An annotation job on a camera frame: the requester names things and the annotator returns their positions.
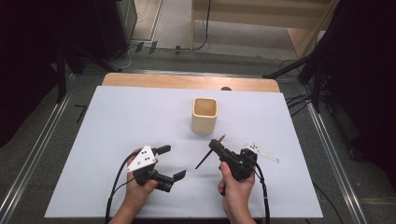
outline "black cable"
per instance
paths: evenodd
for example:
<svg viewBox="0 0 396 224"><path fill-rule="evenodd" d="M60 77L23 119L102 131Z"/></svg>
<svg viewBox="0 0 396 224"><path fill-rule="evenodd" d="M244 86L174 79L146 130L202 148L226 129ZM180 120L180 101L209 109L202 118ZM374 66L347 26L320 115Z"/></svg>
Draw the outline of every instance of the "black cable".
<svg viewBox="0 0 396 224"><path fill-rule="evenodd" d="M311 97L310 97L310 96L305 97L305 98L302 99L302 100L299 100L299 101L297 101L297 102L294 102L293 104L288 105L288 109L292 109L292 108L295 107L296 105L299 105L300 103L302 103L302 102L304 102L304 101L307 101L307 100L311 100Z"/></svg>
<svg viewBox="0 0 396 224"><path fill-rule="evenodd" d="M133 156L136 156L136 155L140 152L140 150L131 153L131 155L129 155L129 156L125 159L125 161L122 163L122 165L121 165L121 167L120 167L120 169L119 169L119 172L117 173L116 180L114 181L113 189L111 190L110 197L109 197L108 200L107 200L105 224L107 224L107 223L110 221L110 208L111 208L111 203L113 202L113 196L114 196L114 194L115 194L116 191L120 188L120 187L118 187L118 188L116 189L116 186L117 186L117 183L119 182L119 178L120 178L120 174L121 174L121 172L122 172L122 169L123 169L123 167L125 166L125 164L128 162L128 160L131 159Z"/></svg>
<svg viewBox="0 0 396 224"><path fill-rule="evenodd" d="M286 67L280 69L279 71L274 72L273 74L270 74L270 75L263 75L262 78L271 78L271 79L275 79L275 78L277 78L277 77L280 77L280 76L282 76L282 75L288 73L289 71L291 71L291 70L293 70L293 69L295 69L295 68L300 67L301 65L304 65L304 64L309 65L308 63L306 63L306 61L308 61L309 59L310 59L310 55L305 56L305 57L303 57L302 59L298 60L297 62L291 63L291 64L289 64L288 66L286 66Z"/></svg>
<svg viewBox="0 0 396 224"><path fill-rule="evenodd" d="M293 117L294 115L298 114L302 109L304 109L304 107L306 107L307 105L311 104L312 100L308 101L305 103L305 105L303 105L300 109L298 109L296 112L292 113L290 116Z"/></svg>
<svg viewBox="0 0 396 224"><path fill-rule="evenodd" d="M163 50L163 51L177 51L177 52L182 52L182 51L194 52L194 51L200 50L206 44L206 41L207 41L208 36L209 36L208 26L209 26L209 15L210 15L211 4L212 4L212 0L209 0L209 5L207 7L207 14L206 14L206 28L204 27L204 29L205 29L205 41L200 47L194 48L194 49L163 49L163 48L156 48L156 49L157 50Z"/></svg>
<svg viewBox="0 0 396 224"><path fill-rule="evenodd" d="M309 95L308 95L308 94L301 94L301 95L297 95L297 96L285 98L285 100L287 100L287 101L289 100L289 101L287 102L287 104L288 104L288 103L294 101L295 99L297 99L297 98L299 98L299 97L307 97L307 96L309 96Z"/></svg>
<svg viewBox="0 0 396 224"><path fill-rule="evenodd" d="M338 210L335 208L334 204L332 203L332 201L329 199L329 197L327 197L327 195L323 192L323 190L321 190L317 184L315 184L314 182L312 182L314 184L314 187L316 189L318 189L320 191L321 194L323 194L323 196L327 199L327 201L330 203L330 205L332 206L332 208L335 211L335 214L337 214L338 219L340 219L340 223L344 224L343 219L341 219L340 214L338 213Z"/></svg>
<svg viewBox="0 0 396 224"><path fill-rule="evenodd" d="M297 62L298 60L297 60L297 59L287 59L287 60L285 60L285 61L283 61L282 63L279 64L278 70L281 69L283 63L285 63L285 62L291 62L291 61Z"/></svg>
<svg viewBox="0 0 396 224"><path fill-rule="evenodd" d="M114 193L116 193L116 192L117 192L117 190L119 190L119 189L120 189L122 186L129 184L129 182L131 182L131 181L133 181L133 180L134 180L134 178L132 178L132 179L128 180L127 182L125 182L125 183L123 183L123 184L119 185L119 187L118 187L118 188L116 188L116 190L114 190Z"/></svg>
<svg viewBox="0 0 396 224"><path fill-rule="evenodd" d="M253 162L253 164L259 170L260 176L257 174L256 170L254 170L254 172L256 173L257 177L260 179L260 183L262 183L262 195L264 198L264 209L265 209L265 224L270 224L270 222L271 222L270 205L268 203L267 186L265 185L265 182L264 182L264 175L262 174L262 168L260 168L260 165L256 161L251 159L250 157L245 156L245 158L250 160L251 162Z"/></svg>

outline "white table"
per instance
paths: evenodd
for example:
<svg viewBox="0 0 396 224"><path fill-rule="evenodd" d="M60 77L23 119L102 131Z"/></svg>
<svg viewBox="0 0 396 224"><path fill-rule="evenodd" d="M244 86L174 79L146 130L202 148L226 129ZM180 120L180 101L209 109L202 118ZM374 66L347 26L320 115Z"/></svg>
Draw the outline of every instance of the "white table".
<svg viewBox="0 0 396 224"><path fill-rule="evenodd" d="M219 102L215 131L197 135L190 128L195 97ZM259 157L271 217L322 217L304 155L279 92L212 91L137 87L98 87L78 132L64 170L49 203L46 217L103 217L120 164L144 145L172 150L157 156L163 175L187 170L170 193L154 190L138 214L144 218L225 217L217 184L219 158L213 153L195 170L209 150L210 139L227 137L222 144L239 153L254 142L280 159ZM125 182L123 173L120 183ZM111 215L123 199L121 188ZM264 217L262 188L257 181L250 200L254 217Z"/></svg>

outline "cable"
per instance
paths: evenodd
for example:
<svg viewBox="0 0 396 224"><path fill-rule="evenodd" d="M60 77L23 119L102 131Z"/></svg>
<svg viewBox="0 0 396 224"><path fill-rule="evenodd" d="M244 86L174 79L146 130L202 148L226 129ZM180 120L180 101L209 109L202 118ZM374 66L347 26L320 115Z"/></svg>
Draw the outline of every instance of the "cable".
<svg viewBox="0 0 396 224"><path fill-rule="evenodd" d="M332 201L329 199L329 197L327 197L327 195L323 192L323 190L321 190L317 184L315 184L314 182L312 182L314 184L314 187L316 189L318 189L320 191L321 194L323 194L323 196L326 198L326 200L330 203L330 205L332 206L332 208L335 211L335 214L338 216L338 219L340 219L340 223L344 224L343 219L341 219L340 214L338 213L338 210L335 208L334 204L332 203Z"/></svg>
<svg viewBox="0 0 396 224"><path fill-rule="evenodd" d="M265 185L264 182L264 175L262 174L262 168L260 168L260 165L250 157L245 156L245 158L253 162L253 164L257 167L257 170L259 170L260 175L257 174L256 170L254 170L254 173L256 173L256 176L260 179L260 183L262 183L262 195L264 198L264 209L265 209L265 224L270 224L271 222L270 205L268 203L267 186Z"/></svg>
<svg viewBox="0 0 396 224"><path fill-rule="evenodd" d="M300 109L298 109L296 112L292 113L290 116L293 117L294 115L298 114L298 112L300 112L302 109L304 109L304 107L306 107L308 104L312 103L312 100L306 102L305 105L303 105L303 107L301 107Z"/></svg>
<svg viewBox="0 0 396 224"><path fill-rule="evenodd" d="M128 62L127 65L125 65L125 66L118 66L118 65L116 65L116 64L114 64L114 63L112 63L112 62L108 62L108 63L110 63L110 64L112 64L113 66L115 66L115 67L117 67L117 68L120 68L120 69L122 69L122 68L127 68L129 65L131 65L131 61L132 61L132 60L131 60L131 56L129 55L129 52L131 52L132 49L135 49L135 47L132 47L132 48L128 49L128 52L127 52L128 60L129 60L129 62Z"/></svg>
<svg viewBox="0 0 396 224"><path fill-rule="evenodd" d="M157 50L162 50L162 51L177 51L177 52L194 52L194 51L200 50L206 44L207 38L209 36L208 26L209 26L209 16L210 16L211 4L212 4L212 0L209 0L209 5L207 7L207 14L206 14L206 27L204 27L204 30L205 30L205 41L200 47L194 48L194 49L164 49L164 48L156 48L156 49Z"/></svg>
<svg viewBox="0 0 396 224"><path fill-rule="evenodd" d="M134 178L132 178L132 179L128 180L127 182L125 182L125 183L123 183L123 184L119 185L119 187L118 187L118 188L116 188L116 190L114 190L114 193L116 193L116 192L117 192L117 190L119 190L119 188L121 188L121 187L122 187L122 186L124 186L124 185L127 185L129 182L131 182L131 181L133 181L133 180L134 180Z"/></svg>
<svg viewBox="0 0 396 224"><path fill-rule="evenodd" d="M121 165L121 167L120 167L120 169L119 169L119 172L117 173L116 180L114 181L113 189L111 190L110 197L109 197L108 200L107 200L105 224L107 224L107 223L110 221L110 208L111 208L111 203L112 203L112 201L113 201L113 196L114 196L114 194L116 193L116 191L117 191L121 186L126 185L126 184L129 183L130 181L134 180L134 179L131 179L131 180L127 181L125 184L122 184L121 186L119 186L119 187L116 189L116 186L117 186L117 183L119 182L119 178L120 178L120 174L121 174L121 172L122 172L122 169L123 169L123 167L125 166L125 164L128 162L128 160L131 159L133 156L136 156L136 155L140 152L141 149L142 149L142 148L139 148L138 151L131 153L131 155L129 155L129 156L125 159L125 161L122 163L122 165Z"/></svg>
<svg viewBox="0 0 396 224"><path fill-rule="evenodd" d="M285 61L283 61L282 63L279 64L278 70L281 69L283 63L285 63L285 62L291 62L291 61L297 62L298 60L297 60L297 59L287 59L287 60L285 60Z"/></svg>
<svg viewBox="0 0 396 224"><path fill-rule="evenodd" d="M146 17L143 13L140 12L136 12L137 15L142 15L143 19L141 19L140 21L136 21L136 23L143 21Z"/></svg>
<svg viewBox="0 0 396 224"><path fill-rule="evenodd" d="M302 100L299 100L299 101L297 101L297 102L294 102L293 104L288 105L288 109L292 109L292 108L295 107L296 105L299 105L300 103L302 103L302 102L304 102L304 101L307 101L307 100L312 100L312 99L311 99L311 96L307 96L307 97L305 97L305 98L302 99Z"/></svg>
<svg viewBox="0 0 396 224"><path fill-rule="evenodd" d="M297 69L301 73L299 67L302 66L302 65L308 65L309 67L314 67L311 64L309 64L307 61L311 60L311 57L312 57L313 53L315 52L315 50L317 50L317 46L319 45L320 41L321 41L321 39L318 41L318 37L317 37L317 39L315 41L315 47L314 47L313 51L310 54L308 54L307 56L304 56L302 59L299 59L296 62L294 62L292 64L289 64L286 67L280 69L280 65L281 64L283 64L284 62L287 62L287 61L291 61L291 60L285 60L284 62L282 62L279 65L279 70L278 71L276 71L276 72L274 72L274 73L272 73L270 75L262 75L262 78L275 79L277 77L286 75L289 71L294 70L294 69Z"/></svg>
<svg viewBox="0 0 396 224"><path fill-rule="evenodd" d="M308 95L308 94L301 94L301 95L298 95L298 96L286 98L285 100L287 100L287 105L288 105L288 104L290 104L291 102L293 102L294 100L296 100L296 99L298 99L298 98L300 98L300 97L305 97L305 99L306 99L306 98L308 98L308 97L310 97L310 96L311 96L311 95Z"/></svg>

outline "hand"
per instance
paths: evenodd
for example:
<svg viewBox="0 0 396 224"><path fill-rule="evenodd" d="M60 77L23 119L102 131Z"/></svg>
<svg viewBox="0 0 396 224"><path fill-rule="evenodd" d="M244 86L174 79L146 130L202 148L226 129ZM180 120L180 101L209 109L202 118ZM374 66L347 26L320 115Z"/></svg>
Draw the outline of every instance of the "hand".
<svg viewBox="0 0 396 224"><path fill-rule="evenodd" d="M134 157L128 160L127 164L131 164ZM133 179L134 174L127 174L127 180ZM135 180L126 185L125 198L117 214L111 219L110 223L128 223L130 224L136 214L143 208L149 194L157 188L157 181L149 180L144 186L139 186Z"/></svg>
<svg viewBox="0 0 396 224"><path fill-rule="evenodd" d="M248 179L237 181L233 178L227 162L220 165L223 178L218 184L219 193L225 190L222 205L232 224L256 223L248 210L248 198L254 185L254 173Z"/></svg>

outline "cup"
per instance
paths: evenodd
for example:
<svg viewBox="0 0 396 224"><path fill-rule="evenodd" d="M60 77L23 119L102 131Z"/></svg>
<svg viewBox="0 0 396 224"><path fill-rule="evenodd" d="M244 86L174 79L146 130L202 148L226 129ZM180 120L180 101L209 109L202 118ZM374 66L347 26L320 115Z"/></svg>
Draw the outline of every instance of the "cup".
<svg viewBox="0 0 396 224"><path fill-rule="evenodd" d="M218 103L212 98L195 98L191 128L195 133L213 133L218 118Z"/></svg>

